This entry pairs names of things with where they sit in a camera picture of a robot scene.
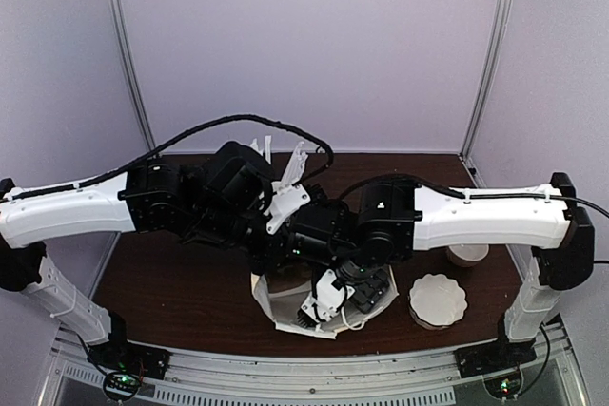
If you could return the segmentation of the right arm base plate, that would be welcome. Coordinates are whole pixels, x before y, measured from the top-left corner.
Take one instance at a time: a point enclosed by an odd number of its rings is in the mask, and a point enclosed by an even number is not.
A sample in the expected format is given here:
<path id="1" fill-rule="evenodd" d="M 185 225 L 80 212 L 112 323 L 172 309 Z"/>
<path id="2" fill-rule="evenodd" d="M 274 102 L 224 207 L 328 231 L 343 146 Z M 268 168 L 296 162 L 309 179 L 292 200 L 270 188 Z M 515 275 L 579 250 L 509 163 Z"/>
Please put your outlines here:
<path id="1" fill-rule="evenodd" d="M 461 378 L 469 378 L 517 368 L 535 360 L 533 345 L 533 340 L 512 343 L 496 339 L 457 349 L 454 356 Z"/>

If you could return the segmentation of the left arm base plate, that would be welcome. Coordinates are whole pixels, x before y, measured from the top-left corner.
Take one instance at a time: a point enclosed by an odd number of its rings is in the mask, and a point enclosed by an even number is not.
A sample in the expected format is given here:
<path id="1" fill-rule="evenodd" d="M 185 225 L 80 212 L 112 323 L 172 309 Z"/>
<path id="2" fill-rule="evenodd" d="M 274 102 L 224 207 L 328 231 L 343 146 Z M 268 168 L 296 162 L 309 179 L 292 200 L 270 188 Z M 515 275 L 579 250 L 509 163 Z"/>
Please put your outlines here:
<path id="1" fill-rule="evenodd" d="M 88 354 L 100 367 L 160 380 L 165 378 L 170 360 L 166 349 L 132 342 L 90 345 Z"/>

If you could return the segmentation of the brown paper bag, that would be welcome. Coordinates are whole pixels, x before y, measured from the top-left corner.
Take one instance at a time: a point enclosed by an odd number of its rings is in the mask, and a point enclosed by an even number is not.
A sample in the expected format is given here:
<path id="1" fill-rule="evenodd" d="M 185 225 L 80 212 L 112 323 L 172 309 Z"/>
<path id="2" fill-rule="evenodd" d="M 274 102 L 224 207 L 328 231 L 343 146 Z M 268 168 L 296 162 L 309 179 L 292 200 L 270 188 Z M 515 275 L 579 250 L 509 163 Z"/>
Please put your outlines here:
<path id="1" fill-rule="evenodd" d="M 381 286 L 374 286 L 365 304 L 358 309 L 353 286 L 333 286 L 330 274 L 322 281 L 315 296 L 311 294 L 312 277 L 302 266 L 292 266 L 282 273 L 250 276 L 252 297 L 277 331 L 312 338 L 334 339 L 343 331 L 357 331 L 378 316 L 399 295 L 390 267 L 377 272 Z"/>

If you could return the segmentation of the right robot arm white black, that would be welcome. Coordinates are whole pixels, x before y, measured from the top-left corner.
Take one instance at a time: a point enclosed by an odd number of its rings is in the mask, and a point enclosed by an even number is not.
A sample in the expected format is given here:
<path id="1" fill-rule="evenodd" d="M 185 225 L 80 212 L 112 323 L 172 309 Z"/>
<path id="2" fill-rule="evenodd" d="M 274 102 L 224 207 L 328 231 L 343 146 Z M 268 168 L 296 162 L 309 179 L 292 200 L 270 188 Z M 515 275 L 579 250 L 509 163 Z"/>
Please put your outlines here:
<path id="1" fill-rule="evenodd" d="M 521 189 L 450 188 L 408 175 L 358 183 L 361 206 L 349 210 L 312 187 L 291 216 L 287 251 L 314 264 L 297 322 L 316 328 L 358 294 L 375 294 L 377 275 L 416 251 L 523 244 L 532 258 L 526 280 L 499 322 L 488 361 L 504 370 L 531 346 L 560 295 L 592 274 L 595 229 L 567 175 Z"/>

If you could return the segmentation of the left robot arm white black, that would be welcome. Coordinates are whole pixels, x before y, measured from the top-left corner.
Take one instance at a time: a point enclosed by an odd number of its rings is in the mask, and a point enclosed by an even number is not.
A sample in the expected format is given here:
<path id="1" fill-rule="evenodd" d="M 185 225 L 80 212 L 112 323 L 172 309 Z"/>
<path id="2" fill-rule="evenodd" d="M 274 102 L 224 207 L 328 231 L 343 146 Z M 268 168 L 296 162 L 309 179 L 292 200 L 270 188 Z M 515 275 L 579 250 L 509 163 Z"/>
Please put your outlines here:
<path id="1" fill-rule="evenodd" d="M 268 151 L 224 144 L 200 165 L 146 159 L 98 184 L 54 189 L 1 183 L 1 287 L 34 297 L 117 372 L 137 361 L 124 320 L 96 305 L 58 270 L 48 239 L 94 232 L 167 231 L 182 243 L 240 248 L 256 274 L 272 263 L 282 224 L 308 196 L 306 153 L 295 148 L 282 176 Z"/>

